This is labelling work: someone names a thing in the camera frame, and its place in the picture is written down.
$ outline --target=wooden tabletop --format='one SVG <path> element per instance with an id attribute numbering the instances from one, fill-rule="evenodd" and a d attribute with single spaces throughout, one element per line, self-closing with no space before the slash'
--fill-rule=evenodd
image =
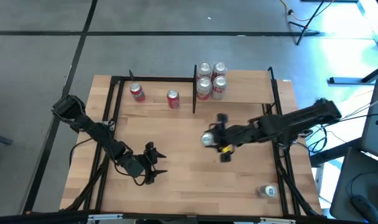
<path id="1" fill-rule="evenodd" d="M 255 193 L 257 187 L 265 184 L 277 186 L 271 143 L 244 145 L 236 150 L 229 163 L 220 163 L 217 152 L 201 145 L 200 136 L 210 123 L 216 121 L 217 113 L 228 114 L 228 126 L 246 124 L 248 119 L 262 115 L 262 107 L 257 103 L 273 102 L 270 87 L 269 92 L 252 92 L 268 88 L 265 85 L 270 85 L 270 80 L 266 71 L 239 71 L 236 73 L 238 76 L 234 74 L 229 73 L 226 94 L 233 96 L 230 91 L 247 90 L 240 93 L 241 97 L 237 100 L 240 103 L 233 102 L 230 97 L 225 101 L 197 100 L 196 114 L 192 114 L 191 83 L 140 82 L 146 95 L 143 103 L 135 102 L 129 93 L 131 82 L 124 83 L 115 138 L 124 141 L 138 154 L 143 152 L 148 141 L 153 141 L 157 150 L 167 156 L 159 160 L 156 168 L 168 172 L 157 176 L 154 184 L 138 187 L 130 177 L 118 174 L 110 163 L 101 208 L 103 212 L 282 215 L 279 195 L 265 199 Z M 86 113 L 94 121 L 101 121 L 110 78 L 106 75 L 94 77 L 86 104 Z M 244 86 L 239 88 L 233 86 L 234 83 Z M 296 110 L 292 84 L 278 80 L 278 85 L 283 112 Z M 178 90 L 180 94 L 181 106 L 177 110 L 167 105 L 166 94 L 171 89 Z M 86 133 L 80 133 L 78 142 L 88 138 Z M 89 141 L 75 149 L 61 208 L 69 206 L 86 185 L 95 147 L 96 143 Z M 321 213 L 307 150 L 293 146 L 290 153 L 299 191 L 313 209 Z M 288 187 L 286 193 L 289 210 L 292 211 Z"/>

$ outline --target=gray floor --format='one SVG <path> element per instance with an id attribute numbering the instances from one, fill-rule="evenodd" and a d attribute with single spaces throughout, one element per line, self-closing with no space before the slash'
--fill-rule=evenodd
<path id="1" fill-rule="evenodd" d="M 318 5 L 287 3 L 302 18 Z M 90 5 L 90 0 L 3 0 L 0 30 L 82 30 Z M 344 100 L 356 87 L 330 87 L 326 80 L 363 77 L 378 67 L 369 25 L 355 4 L 334 3 L 311 28 L 335 35 L 305 37 L 300 46 L 291 37 L 87 37 L 70 93 L 85 101 L 93 75 L 127 75 L 131 69 L 135 75 L 189 77 L 194 64 L 222 60 L 230 69 L 273 66 L 277 78 L 293 80 L 301 108 L 319 97 Z M 279 0 L 103 0 L 90 30 L 289 32 L 290 27 Z M 77 43 L 78 37 L 0 36 L 0 134 L 14 140 L 11 147 L 0 145 L 0 215 L 19 212 Z M 76 134 L 61 124 L 35 211 L 58 209 L 75 141 Z"/>

